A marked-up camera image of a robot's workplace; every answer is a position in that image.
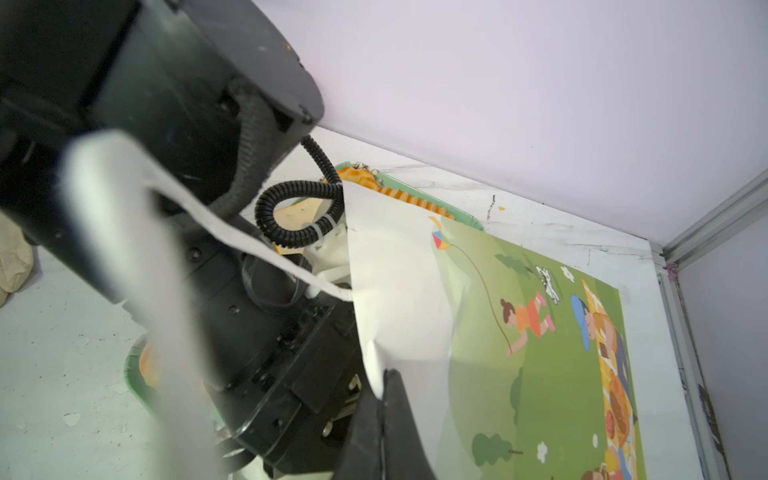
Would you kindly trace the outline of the white paper bag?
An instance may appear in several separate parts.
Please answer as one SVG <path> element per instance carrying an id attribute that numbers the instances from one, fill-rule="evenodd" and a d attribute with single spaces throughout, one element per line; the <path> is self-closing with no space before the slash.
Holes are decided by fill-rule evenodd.
<path id="1" fill-rule="evenodd" d="M 342 184 L 351 283 L 340 287 L 227 225 L 124 133 L 74 142 L 64 174 L 90 255 L 157 338 L 176 439 L 202 423 L 213 364 L 155 194 L 227 246 L 352 307 L 374 396 L 402 380 L 418 442 L 444 478 L 644 477 L 614 288 L 351 181 Z"/>

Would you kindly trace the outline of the yellow ridged fake croissant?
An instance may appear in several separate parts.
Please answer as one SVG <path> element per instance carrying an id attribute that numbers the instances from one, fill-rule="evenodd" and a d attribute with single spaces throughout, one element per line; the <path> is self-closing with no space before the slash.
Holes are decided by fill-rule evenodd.
<path id="1" fill-rule="evenodd" d="M 387 184 L 376 175 L 376 171 L 370 170 L 366 166 L 342 166 L 337 169 L 337 174 L 342 181 L 358 184 L 389 198 L 417 206 L 439 216 L 448 219 L 457 219 L 459 216 L 458 210 L 452 205 L 440 203 L 427 194 L 421 193 L 405 184 L 397 182 Z"/>

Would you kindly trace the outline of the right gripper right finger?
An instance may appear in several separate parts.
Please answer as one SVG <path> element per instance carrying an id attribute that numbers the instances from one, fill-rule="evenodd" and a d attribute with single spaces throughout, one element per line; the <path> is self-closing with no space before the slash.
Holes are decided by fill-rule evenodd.
<path id="1" fill-rule="evenodd" d="M 383 479 L 435 479 L 419 438 L 402 375 L 384 373 L 381 406 L 381 467 Z"/>

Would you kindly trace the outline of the fake toast slice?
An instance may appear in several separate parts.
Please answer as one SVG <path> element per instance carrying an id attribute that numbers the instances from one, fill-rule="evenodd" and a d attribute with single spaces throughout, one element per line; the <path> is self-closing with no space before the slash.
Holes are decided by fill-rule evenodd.
<path id="1" fill-rule="evenodd" d="M 317 221 L 327 213 L 331 200 L 306 198 L 275 211 L 275 219 L 278 224 L 288 230 L 299 230 Z M 283 256 L 290 254 L 303 254 L 307 248 L 314 254 L 324 246 L 325 240 L 321 239 L 307 247 L 284 247 L 274 243 L 275 251 Z"/>

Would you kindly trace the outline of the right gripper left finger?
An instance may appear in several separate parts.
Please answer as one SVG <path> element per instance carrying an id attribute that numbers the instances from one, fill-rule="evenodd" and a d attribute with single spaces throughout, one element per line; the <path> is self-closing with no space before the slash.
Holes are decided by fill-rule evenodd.
<path id="1" fill-rule="evenodd" d="M 334 480 L 379 480 L 383 475 L 381 402 L 366 386 L 358 399 Z"/>

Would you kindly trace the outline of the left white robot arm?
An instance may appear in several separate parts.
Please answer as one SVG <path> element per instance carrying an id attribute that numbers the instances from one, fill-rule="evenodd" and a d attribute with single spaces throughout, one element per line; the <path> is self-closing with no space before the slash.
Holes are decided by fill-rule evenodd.
<path id="1" fill-rule="evenodd" d="M 5 1 L 1 5 L 1 210 L 108 300 L 64 200 L 70 145 L 103 130 L 144 147 L 216 217 L 249 237 L 304 245 L 344 208 L 311 138 L 322 97 L 291 45 L 249 1 Z M 275 207 L 327 198 L 330 218 L 291 233 Z M 362 369 L 352 306 L 205 232 L 168 195 L 183 284 L 213 369 L 203 383 L 231 436 L 230 466 L 269 476 L 331 470 L 339 415 Z"/>

